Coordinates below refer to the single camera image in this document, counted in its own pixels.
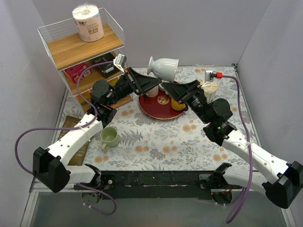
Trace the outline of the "grey blue mug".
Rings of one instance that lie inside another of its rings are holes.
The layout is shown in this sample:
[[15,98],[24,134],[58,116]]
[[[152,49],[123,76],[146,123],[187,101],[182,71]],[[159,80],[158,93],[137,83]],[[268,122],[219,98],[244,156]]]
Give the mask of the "grey blue mug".
[[173,83],[177,73],[178,63],[179,59],[161,58],[154,60],[151,56],[147,74],[153,73],[157,78]]

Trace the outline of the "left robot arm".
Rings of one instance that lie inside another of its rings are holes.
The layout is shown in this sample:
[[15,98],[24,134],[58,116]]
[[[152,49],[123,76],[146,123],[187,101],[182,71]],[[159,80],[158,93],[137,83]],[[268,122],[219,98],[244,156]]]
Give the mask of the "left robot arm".
[[162,82],[161,79],[137,73],[131,67],[124,70],[114,86],[98,80],[92,86],[91,106],[79,123],[60,140],[33,153],[33,176],[52,192],[61,191],[68,184],[82,183],[96,189],[101,183],[100,171],[90,165],[71,166],[71,158],[96,133],[102,131],[117,113],[112,108],[126,96],[144,95]]

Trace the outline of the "yellow mug black handle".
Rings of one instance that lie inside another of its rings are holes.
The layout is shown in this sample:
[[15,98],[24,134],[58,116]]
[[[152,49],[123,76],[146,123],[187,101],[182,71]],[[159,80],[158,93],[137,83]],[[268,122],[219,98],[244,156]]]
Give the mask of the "yellow mug black handle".
[[176,111],[187,111],[188,107],[186,104],[179,104],[175,99],[171,98],[171,107]]

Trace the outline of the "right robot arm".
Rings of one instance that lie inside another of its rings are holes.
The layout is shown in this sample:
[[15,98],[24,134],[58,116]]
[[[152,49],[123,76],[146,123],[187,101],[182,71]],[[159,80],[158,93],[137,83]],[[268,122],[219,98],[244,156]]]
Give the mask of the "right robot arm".
[[253,174],[244,185],[256,182],[254,190],[262,193],[275,205],[287,209],[303,188],[303,166],[297,161],[289,163],[265,151],[250,141],[228,120],[232,117],[230,104],[218,98],[207,102],[198,80],[186,84],[162,84],[168,94],[180,104],[187,104],[207,126],[203,128],[207,138],[217,145],[237,154],[254,167],[265,179],[261,182]]

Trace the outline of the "light green mug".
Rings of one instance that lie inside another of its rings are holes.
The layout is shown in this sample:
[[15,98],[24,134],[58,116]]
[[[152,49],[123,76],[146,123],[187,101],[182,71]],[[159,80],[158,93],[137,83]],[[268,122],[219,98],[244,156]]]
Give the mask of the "light green mug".
[[106,151],[109,148],[114,148],[119,144],[120,136],[114,127],[106,127],[100,133],[101,139],[103,141],[102,151]]

